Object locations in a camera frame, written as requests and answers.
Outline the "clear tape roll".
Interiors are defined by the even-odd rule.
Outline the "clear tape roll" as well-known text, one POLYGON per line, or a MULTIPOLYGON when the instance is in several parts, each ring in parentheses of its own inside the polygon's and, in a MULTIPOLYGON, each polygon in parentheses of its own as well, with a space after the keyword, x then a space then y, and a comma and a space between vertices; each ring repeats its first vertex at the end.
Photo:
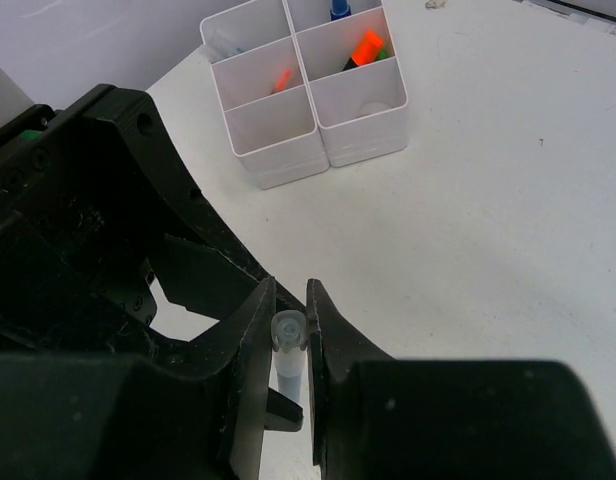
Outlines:
POLYGON ((374 115, 374 114, 378 114, 378 113, 382 113, 384 111, 390 110, 391 106, 384 103, 384 102, 380 102, 380 101, 370 101, 367 103, 364 103, 358 113, 357 113, 357 117, 358 118, 364 118, 366 116, 370 116, 370 115, 374 115))

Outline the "green cap black highlighter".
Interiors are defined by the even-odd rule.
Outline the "green cap black highlighter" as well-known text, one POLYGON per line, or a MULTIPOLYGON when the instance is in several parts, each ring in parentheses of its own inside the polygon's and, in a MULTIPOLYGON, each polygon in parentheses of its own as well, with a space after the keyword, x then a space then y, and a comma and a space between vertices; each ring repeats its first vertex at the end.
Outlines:
POLYGON ((391 57, 391 54, 386 49, 381 49, 379 54, 376 57, 376 61, 384 60, 390 57, 391 57))

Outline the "light blue pen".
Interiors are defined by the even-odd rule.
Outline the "light blue pen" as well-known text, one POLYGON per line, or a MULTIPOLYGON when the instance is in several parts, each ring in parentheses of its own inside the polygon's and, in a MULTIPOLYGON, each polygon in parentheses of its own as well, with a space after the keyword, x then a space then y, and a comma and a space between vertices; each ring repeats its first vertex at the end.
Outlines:
POLYGON ((306 354, 300 348, 285 351, 280 349, 273 355, 277 374, 278 391, 296 404, 301 403, 302 376, 306 354))

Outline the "blue ink pen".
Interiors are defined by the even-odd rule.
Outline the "blue ink pen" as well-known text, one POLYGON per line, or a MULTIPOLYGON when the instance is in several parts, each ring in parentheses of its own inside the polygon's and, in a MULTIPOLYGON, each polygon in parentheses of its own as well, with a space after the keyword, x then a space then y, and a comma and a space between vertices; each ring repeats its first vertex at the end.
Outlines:
POLYGON ((222 31, 214 31, 207 42, 208 50, 216 61, 230 58, 245 52, 236 40, 222 31))

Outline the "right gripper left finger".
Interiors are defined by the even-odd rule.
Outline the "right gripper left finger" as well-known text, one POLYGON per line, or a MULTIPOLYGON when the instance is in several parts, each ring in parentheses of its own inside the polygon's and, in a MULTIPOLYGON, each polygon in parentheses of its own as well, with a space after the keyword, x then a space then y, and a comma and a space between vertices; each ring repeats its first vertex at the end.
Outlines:
POLYGON ((255 479, 276 286, 164 359, 0 352, 0 479, 255 479))

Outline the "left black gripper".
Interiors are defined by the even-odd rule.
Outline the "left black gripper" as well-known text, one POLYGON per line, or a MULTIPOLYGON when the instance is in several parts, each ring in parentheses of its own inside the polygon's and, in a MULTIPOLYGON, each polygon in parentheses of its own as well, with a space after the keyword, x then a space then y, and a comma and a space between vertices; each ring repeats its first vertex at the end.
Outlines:
POLYGON ((0 350, 154 350, 167 300, 223 320, 269 273, 204 197, 151 96, 100 85, 0 123, 0 350))

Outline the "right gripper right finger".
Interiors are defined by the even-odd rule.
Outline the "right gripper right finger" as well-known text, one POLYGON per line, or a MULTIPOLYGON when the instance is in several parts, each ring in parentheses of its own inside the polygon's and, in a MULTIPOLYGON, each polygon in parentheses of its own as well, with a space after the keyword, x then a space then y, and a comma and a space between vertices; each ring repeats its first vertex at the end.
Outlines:
POLYGON ((616 479, 591 397, 547 360, 391 357, 307 284, 312 456, 325 479, 616 479))

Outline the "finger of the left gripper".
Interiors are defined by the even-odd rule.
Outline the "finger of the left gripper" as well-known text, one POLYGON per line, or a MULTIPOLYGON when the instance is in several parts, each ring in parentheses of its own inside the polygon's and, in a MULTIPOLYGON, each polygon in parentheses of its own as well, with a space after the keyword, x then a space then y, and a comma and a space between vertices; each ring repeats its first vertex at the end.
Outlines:
POLYGON ((266 431, 300 431, 303 426, 303 408, 272 388, 267 392, 265 412, 266 431))

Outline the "orange cap black highlighter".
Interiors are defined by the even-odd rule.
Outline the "orange cap black highlighter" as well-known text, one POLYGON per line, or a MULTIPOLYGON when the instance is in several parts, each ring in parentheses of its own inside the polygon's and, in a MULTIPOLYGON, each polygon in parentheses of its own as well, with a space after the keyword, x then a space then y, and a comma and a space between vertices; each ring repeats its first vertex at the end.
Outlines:
POLYGON ((383 48, 384 40, 373 30, 366 31, 344 65, 343 71, 373 63, 383 48))

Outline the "orange pen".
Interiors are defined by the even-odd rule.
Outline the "orange pen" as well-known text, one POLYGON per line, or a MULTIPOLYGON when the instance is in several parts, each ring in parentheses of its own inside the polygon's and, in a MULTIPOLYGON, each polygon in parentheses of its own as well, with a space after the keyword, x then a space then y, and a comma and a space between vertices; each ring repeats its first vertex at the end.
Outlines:
POLYGON ((293 70, 286 70, 281 77, 275 82, 271 94, 277 94, 284 91, 294 78, 293 70))

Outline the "white divided organizer box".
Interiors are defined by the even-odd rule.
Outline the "white divided organizer box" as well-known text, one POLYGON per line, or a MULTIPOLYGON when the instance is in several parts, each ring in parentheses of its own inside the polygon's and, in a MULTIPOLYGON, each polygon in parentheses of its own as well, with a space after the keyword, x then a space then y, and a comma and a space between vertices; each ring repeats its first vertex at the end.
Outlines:
POLYGON ((234 156, 262 189, 403 150, 409 141, 405 81, 384 6, 349 1, 330 19, 331 1, 247 1, 202 20, 209 61, 234 156), (373 30, 391 57, 343 71, 373 30), (207 42, 222 31, 245 52, 216 61, 207 42), (286 70, 294 78, 272 95, 286 70), (391 106, 358 118, 370 101, 391 106))

